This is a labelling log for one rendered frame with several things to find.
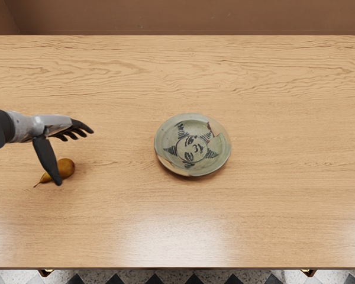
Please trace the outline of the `yellow-brown pear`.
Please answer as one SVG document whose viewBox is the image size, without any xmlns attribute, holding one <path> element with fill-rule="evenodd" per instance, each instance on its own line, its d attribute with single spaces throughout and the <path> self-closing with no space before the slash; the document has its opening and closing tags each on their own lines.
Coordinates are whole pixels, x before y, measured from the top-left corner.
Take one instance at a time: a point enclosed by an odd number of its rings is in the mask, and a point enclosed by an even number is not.
<svg viewBox="0 0 355 284">
<path fill-rule="evenodd" d="M 75 163 L 73 160 L 69 158 L 62 158 L 58 160 L 57 167 L 58 167 L 59 175 L 62 180 L 71 177 L 71 175 L 73 175 L 75 172 Z M 44 172 L 40 180 L 33 187 L 35 188 L 39 184 L 50 183 L 50 182 L 53 182 L 53 179 L 47 172 Z"/>
</svg>

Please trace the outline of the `grey-green patterned ceramic plate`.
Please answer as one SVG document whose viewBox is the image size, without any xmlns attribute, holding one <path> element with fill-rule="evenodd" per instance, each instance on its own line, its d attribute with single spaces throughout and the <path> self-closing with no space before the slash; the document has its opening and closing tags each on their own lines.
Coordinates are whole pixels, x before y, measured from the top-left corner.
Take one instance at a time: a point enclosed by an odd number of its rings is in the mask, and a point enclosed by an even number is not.
<svg viewBox="0 0 355 284">
<path fill-rule="evenodd" d="M 156 131 L 154 150 L 171 172 L 200 177 L 219 170 L 231 154 L 225 127 L 212 117 L 184 113 L 166 120 Z"/>
</svg>

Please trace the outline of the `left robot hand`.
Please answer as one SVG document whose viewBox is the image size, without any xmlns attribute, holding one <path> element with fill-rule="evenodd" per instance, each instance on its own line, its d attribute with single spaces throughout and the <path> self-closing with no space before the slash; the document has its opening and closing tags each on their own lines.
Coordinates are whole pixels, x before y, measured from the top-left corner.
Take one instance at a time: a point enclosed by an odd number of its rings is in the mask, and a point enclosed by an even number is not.
<svg viewBox="0 0 355 284">
<path fill-rule="evenodd" d="M 49 174 L 52 181 L 60 186 L 62 177 L 49 138 L 54 137 L 67 142 L 69 138 L 77 140 L 79 137 L 93 134 L 94 130 L 83 122 L 65 115 L 25 116 L 15 111 L 8 111 L 7 114 L 14 123 L 14 136 L 11 142 L 31 142 L 43 169 Z"/>
</svg>

